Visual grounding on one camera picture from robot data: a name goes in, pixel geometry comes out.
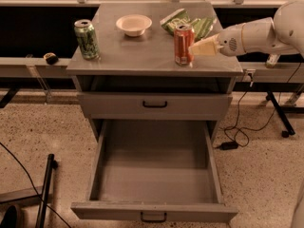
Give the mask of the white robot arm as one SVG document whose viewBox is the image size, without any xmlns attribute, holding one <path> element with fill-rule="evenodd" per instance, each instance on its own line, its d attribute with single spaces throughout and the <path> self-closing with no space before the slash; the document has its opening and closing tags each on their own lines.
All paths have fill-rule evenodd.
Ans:
<svg viewBox="0 0 304 228">
<path fill-rule="evenodd" d="M 228 27 L 189 47 L 192 55 L 239 56 L 268 53 L 270 57 L 300 53 L 304 57 L 304 1 L 283 4 L 274 17 Z"/>
</svg>

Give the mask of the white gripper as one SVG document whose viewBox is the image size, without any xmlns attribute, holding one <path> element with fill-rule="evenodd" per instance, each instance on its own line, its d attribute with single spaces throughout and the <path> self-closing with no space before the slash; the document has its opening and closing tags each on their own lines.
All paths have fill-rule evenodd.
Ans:
<svg viewBox="0 0 304 228">
<path fill-rule="evenodd" d="M 220 33 L 201 39 L 189 48 L 195 56 L 214 56 L 218 52 L 225 56 L 240 56 L 245 53 L 242 42 L 244 24 L 223 29 Z"/>
</svg>

